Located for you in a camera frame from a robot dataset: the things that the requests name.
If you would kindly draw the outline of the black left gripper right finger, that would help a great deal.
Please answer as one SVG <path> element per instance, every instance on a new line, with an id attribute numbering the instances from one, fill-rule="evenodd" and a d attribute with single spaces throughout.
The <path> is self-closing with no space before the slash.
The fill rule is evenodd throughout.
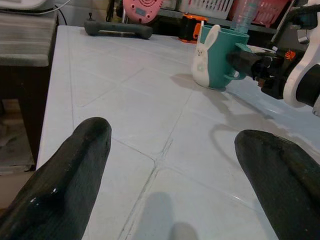
<path id="1" fill-rule="evenodd" d="M 296 143 L 246 129 L 238 162 L 279 240 L 320 240 L 320 164 Z"/>

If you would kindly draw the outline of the teal mug with white rabbit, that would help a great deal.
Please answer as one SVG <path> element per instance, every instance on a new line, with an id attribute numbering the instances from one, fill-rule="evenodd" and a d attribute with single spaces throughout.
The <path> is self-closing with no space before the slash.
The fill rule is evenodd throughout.
<path id="1" fill-rule="evenodd" d="M 243 80 L 247 75 L 234 69 L 227 55 L 238 51 L 251 53 L 248 40 L 248 34 L 218 24 L 201 25 L 191 65 L 193 80 L 209 89 L 223 89 L 231 81 Z"/>

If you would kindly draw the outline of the clear plastic measuring cup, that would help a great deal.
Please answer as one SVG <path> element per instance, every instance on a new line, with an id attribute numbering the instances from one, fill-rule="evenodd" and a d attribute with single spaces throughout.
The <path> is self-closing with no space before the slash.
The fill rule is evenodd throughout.
<path id="1" fill-rule="evenodd" d="M 260 0 L 235 0 L 234 15 L 231 29 L 247 34 L 249 27 L 257 14 Z"/>

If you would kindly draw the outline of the white appliance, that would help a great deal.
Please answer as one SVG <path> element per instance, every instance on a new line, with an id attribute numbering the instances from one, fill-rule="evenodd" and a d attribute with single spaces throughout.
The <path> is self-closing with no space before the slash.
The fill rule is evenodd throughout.
<path id="1" fill-rule="evenodd" d="M 42 11 L 54 7 L 54 0 L 0 0 L 0 10 Z"/>

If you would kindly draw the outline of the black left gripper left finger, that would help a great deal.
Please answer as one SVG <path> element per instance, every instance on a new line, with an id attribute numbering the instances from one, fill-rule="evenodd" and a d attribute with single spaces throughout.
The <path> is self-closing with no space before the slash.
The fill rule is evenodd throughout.
<path id="1" fill-rule="evenodd" d="M 0 240 L 82 240 L 111 140 L 106 119 L 82 121 L 0 215 Z"/>

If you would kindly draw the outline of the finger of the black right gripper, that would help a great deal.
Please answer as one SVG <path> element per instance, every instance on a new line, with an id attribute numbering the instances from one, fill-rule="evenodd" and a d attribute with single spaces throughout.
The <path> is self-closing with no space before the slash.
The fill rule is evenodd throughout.
<path id="1" fill-rule="evenodd" d="M 245 50 L 237 50 L 228 53 L 226 60 L 237 72 L 253 76 L 253 66 L 259 61 L 259 56 Z"/>

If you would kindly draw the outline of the grey dumbbell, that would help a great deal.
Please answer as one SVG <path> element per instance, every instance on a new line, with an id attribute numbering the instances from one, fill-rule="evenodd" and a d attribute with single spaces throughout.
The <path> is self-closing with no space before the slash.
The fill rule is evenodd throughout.
<path id="1" fill-rule="evenodd" d="M 153 28 L 146 25 L 120 22 L 101 22 L 96 20 L 86 20 L 84 22 L 84 29 L 89 36 L 124 33 L 148 40 L 153 34 Z"/>

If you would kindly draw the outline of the dark wooden cabinet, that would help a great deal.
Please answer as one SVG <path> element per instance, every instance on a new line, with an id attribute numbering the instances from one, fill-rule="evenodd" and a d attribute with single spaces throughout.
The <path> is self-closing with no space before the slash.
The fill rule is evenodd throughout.
<path id="1" fill-rule="evenodd" d="M 51 66 L 0 65 L 0 176 L 34 170 Z"/>

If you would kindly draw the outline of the orange and black container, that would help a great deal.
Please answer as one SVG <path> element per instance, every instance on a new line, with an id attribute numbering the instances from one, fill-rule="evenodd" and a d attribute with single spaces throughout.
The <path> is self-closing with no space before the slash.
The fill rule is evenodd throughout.
<path id="1" fill-rule="evenodd" d="M 196 44 L 202 24 L 208 19 L 204 16 L 185 13 L 181 19 L 178 39 L 184 43 Z"/>

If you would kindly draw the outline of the grey striped cushion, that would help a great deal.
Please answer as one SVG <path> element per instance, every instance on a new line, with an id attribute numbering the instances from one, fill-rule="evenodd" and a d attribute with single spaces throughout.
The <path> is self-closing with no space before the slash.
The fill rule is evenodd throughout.
<path id="1" fill-rule="evenodd" d="M 0 66 L 48 66 L 56 25 L 56 13 L 0 12 Z"/>

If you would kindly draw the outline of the pink round kitchen scale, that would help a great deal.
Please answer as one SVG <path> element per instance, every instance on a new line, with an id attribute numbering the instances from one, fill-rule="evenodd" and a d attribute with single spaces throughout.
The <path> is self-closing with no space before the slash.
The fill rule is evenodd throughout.
<path id="1" fill-rule="evenodd" d="M 127 17 L 140 24 L 151 22 L 160 11 L 163 0 L 122 0 Z"/>

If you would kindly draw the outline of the white plastic basket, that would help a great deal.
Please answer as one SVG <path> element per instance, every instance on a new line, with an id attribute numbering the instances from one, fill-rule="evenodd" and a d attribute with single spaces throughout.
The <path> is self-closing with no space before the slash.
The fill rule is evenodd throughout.
<path id="1" fill-rule="evenodd" d="M 176 10 L 226 20 L 234 0 L 177 0 Z"/>

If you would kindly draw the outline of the pink plastic basket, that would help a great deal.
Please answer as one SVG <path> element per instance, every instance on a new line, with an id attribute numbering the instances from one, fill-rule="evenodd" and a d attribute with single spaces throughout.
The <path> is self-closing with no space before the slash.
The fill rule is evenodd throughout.
<path id="1" fill-rule="evenodd" d="M 237 23 L 234 22 L 234 17 L 238 17 L 245 10 L 247 4 L 257 3 L 251 24 L 269 28 L 291 2 L 292 0 L 233 0 L 228 14 L 228 18 L 232 20 L 231 28 L 236 27 Z"/>

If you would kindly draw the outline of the grey metal shelf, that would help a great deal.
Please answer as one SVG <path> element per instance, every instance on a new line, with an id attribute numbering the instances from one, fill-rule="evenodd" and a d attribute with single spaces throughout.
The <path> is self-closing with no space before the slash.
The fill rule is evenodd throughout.
<path id="1" fill-rule="evenodd" d="M 179 11 L 161 8 L 158 12 L 158 15 L 163 16 L 163 17 L 181 19 L 184 16 L 184 13 L 179 12 Z M 230 27 L 232 25 L 232 21 L 230 21 L 230 20 L 219 19 L 219 18 L 214 18 L 214 17 L 206 17 L 206 18 L 207 18 L 207 23 L 211 24 L 211 25 L 218 24 L 218 25 L 225 26 L 225 27 Z M 264 26 L 260 26 L 260 25 L 254 25 L 254 24 L 251 24 L 248 27 L 248 30 L 261 32 L 261 33 L 267 33 L 267 34 L 275 34 L 277 32 L 277 30 L 275 28 L 268 28 L 268 27 L 264 27 Z"/>

